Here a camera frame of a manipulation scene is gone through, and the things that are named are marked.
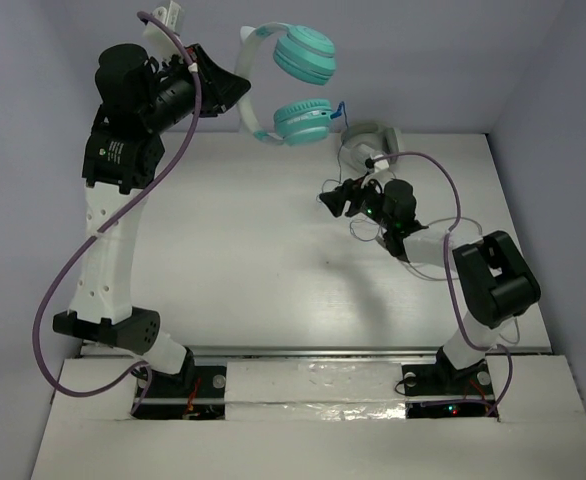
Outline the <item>teal cat-ear headphones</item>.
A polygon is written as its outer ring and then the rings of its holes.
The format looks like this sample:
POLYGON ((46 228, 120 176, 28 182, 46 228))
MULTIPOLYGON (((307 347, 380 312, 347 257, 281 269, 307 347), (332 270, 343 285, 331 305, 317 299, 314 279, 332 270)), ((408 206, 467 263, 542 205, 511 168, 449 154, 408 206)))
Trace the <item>teal cat-ear headphones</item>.
POLYGON ((325 140, 341 114, 320 93, 337 70, 333 41, 309 26, 272 21, 243 26, 240 42, 234 73, 252 84, 237 103, 247 133, 273 146, 325 140))

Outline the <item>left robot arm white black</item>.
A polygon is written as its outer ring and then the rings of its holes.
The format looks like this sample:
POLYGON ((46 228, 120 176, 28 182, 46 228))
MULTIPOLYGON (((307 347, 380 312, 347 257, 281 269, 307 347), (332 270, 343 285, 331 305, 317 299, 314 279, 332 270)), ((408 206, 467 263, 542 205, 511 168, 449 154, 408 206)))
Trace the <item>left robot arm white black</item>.
POLYGON ((55 332, 134 354, 173 394, 195 382, 191 351, 161 328, 158 312, 133 305, 131 274, 142 210, 164 156, 162 134, 192 113, 216 117, 249 91, 248 80, 217 65, 199 44, 164 62, 136 44, 120 44, 98 59, 101 103, 86 143, 82 177, 86 231, 70 306, 53 319, 55 332))

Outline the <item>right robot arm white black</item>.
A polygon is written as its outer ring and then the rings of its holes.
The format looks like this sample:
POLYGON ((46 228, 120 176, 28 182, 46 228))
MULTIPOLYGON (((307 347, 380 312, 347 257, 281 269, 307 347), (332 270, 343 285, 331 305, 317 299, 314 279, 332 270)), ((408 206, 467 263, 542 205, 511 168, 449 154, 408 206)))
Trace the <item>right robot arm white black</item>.
POLYGON ((407 370, 407 394, 458 395, 487 353, 509 351, 502 331, 540 300, 541 288, 507 232, 459 240, 453 229, 426 226, 417 219, 413 188, 403 180, 349 179, 319 200, 335 217, 362 214, 374 222, 377 242, 400 262, 444 270, 458 328, 434 363, 407 370))

